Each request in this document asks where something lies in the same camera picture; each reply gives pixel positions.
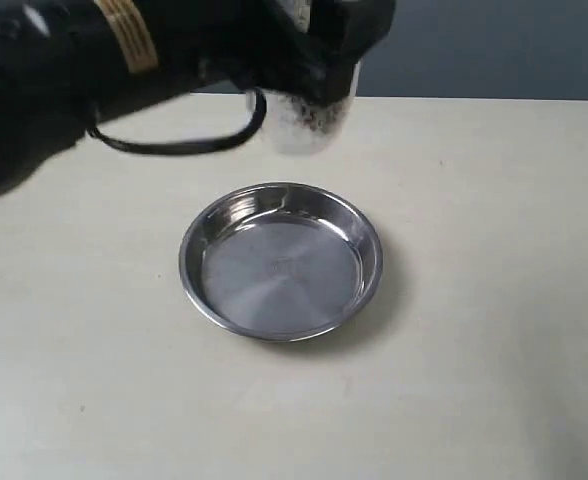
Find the table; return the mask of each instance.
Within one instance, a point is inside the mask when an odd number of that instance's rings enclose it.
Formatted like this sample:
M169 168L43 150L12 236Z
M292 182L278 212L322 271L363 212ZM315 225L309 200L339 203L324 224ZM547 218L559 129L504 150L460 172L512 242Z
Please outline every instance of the table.
M197 95L107 130L246 118ZM373 303L306 343L219 329L178 277L200 210L274 180L385 248ZM317 156L52 159L0 199L0 479L62 478L588 479L588 103L358 99Z

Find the stainless steel dish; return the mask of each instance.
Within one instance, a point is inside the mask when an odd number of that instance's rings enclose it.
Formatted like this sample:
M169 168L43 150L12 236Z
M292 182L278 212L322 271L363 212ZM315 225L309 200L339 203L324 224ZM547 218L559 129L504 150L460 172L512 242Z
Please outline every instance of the stainless steel dish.
M179 268L189 298L217 325L292 342L359 312L378 287L383 252L371 223L342 198L268 183L207 207L185 234Z

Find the shallow pan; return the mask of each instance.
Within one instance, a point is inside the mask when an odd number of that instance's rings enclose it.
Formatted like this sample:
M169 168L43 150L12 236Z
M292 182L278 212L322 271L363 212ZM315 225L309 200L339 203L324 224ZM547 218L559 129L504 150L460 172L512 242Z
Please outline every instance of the shallow pan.
M374 227L342 198L268 183L207 207L183 238L181 281L211 321L277 342L345 323L373 297L383 268Z

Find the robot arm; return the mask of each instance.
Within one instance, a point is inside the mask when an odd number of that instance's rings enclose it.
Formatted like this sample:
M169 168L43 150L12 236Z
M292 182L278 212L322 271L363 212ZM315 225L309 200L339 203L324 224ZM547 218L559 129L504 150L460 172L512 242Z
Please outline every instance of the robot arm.
M326 106L389 31L395 0L314 0L301 32L276 0L34 0L0 10L0 195L86 133L135 154L236 148L265 117L261 90ZM101 123L221 80L256 101L220 139L136 145Z

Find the black wire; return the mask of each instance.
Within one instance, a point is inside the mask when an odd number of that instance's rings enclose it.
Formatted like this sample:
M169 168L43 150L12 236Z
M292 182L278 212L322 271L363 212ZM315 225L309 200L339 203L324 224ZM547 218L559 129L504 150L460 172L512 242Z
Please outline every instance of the black wire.
M252 89L251 92L253 92L255 96L252 118L241 131L226 137L187 140L176 143L140 144L111 138L102 133L96 124L88 128L87 133L90 137L100 140L108 147L135 155L155 155L165 157L189 156L231 150L249 141L254 135L256 135L265 121L265 116L267 115L267 101L265 100L265 95L263 95L258 89Z

